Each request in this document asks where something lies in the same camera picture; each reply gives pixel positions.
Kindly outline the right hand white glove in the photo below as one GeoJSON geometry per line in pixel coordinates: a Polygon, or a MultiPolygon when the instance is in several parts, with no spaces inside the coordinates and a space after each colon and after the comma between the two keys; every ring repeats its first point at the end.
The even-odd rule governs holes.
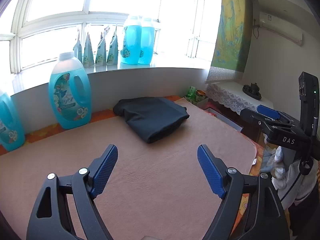
{"type": "Polygon", "coordinates": [[[278,197],[283,209],[288,209],[292,204],[299,205],[303,202],[316,186],[318,161],[312,158],[312,168],[308,175],[300,174],[300,160],[294,161],[287,171],[284,167],[285,151],[278,146],[274,155],[272,184],[278,191],[278,197]]]}

